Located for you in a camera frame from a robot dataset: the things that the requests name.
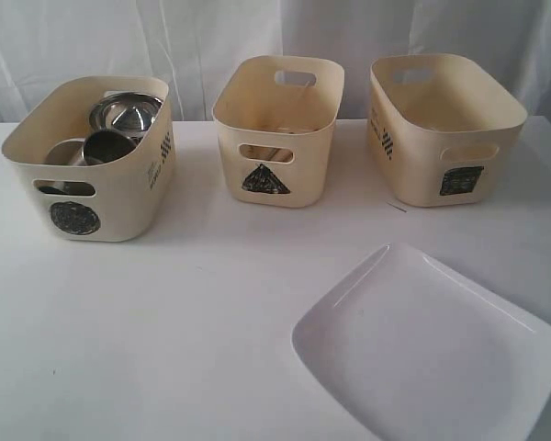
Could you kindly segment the steel bowl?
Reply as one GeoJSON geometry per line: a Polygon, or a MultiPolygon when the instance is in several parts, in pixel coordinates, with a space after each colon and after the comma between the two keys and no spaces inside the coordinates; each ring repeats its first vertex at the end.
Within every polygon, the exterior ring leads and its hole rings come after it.
{"type": "Polygon", "coordinates": [[[88,120],[93,130],[115,130],[131,138],[142,138],[162,105],[163,100],[157,96],[119,92],[95,103],[88,120]]]}

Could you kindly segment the steel mug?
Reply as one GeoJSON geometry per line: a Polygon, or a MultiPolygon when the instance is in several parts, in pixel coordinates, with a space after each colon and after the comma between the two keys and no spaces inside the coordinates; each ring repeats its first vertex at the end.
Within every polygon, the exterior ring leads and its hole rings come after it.
{"type": "Polygon", "coordinates": [[[114,130],[98,130],[90,134],[83,143],[82,157],[87,165],[114,162],[137,147],[135,141],[114,130]]]}
{"type": "MultiPolygon", "coordinates": [[[[47,154],[44,163],[47,165],[86,166],[83,157],[84,139],[73,138],[54,145],[47,154]]],[[[91,197],[96,191],[86,182],[45,181],[34,182],[36,189],[43,194],[91,197]]]]}

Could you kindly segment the white rectangular plate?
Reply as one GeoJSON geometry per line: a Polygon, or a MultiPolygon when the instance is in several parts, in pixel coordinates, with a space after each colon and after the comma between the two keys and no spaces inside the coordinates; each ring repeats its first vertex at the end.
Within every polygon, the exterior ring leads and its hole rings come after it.
{"type": "Polygon", "coordinates": [[[551,325],[405,243],[368,256],[291,340],[381,440],[524,440],[551,394],[551,325]]]}

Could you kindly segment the cream bin with circle mark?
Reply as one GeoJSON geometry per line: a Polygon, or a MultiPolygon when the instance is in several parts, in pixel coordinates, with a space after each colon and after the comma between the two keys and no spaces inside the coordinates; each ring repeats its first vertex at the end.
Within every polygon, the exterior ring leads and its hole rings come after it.
{"type": "Polygon", "coordinates": [[[40,102],[2,144],[49,230],[123,242],[145,232],[175,169],[169,86],[86,76],[40,102]]]}

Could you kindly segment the cream bin with square mark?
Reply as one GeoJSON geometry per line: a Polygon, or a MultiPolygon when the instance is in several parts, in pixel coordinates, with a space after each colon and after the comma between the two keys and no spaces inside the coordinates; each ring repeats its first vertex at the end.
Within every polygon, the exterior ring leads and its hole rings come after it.
{"type": "Polygon", "coordinates": [[[393,195],[414,207],[476,203],[497,184],[528,114],[455,54],[374,61],[367,135],[393,195]]]}

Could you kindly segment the steel spoon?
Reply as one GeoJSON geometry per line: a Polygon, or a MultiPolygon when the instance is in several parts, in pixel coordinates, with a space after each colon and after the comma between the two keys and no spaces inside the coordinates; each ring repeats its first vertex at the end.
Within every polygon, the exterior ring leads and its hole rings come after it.
{"type": "Polygon", "coordinates": [[[289,149],[275,147],[257,147],[258,158],[263,161],[288,163],[293,159],[293,153],[289,149]]]}

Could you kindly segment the white backdrop curtain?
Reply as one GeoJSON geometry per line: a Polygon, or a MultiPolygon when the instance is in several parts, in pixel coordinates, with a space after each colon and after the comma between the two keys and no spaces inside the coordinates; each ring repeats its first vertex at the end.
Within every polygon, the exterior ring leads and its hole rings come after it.
{"type": "Polygon", "coordinates": [[[448,52],[551,121],[551,1],[0,1],[0,122],[85,75],[164,80],[177,120],[204,120],[256,55],[333,60],[340,114],[366,111],[372,61],[448,52]]]}

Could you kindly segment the cream bin with triangle mark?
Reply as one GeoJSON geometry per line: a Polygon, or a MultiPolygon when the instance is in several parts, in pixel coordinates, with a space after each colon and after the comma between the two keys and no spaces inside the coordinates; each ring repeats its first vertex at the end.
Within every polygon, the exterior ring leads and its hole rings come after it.
{"type": "Polygon", "coordinates": [[[262,55],[240,64],[217,99],[223,174],[239,201],[303,208],[321,196],[341,105],[344,69],[330,60],[262,55]],[[257,147],[289,149],[288,163],[257,147]]]}

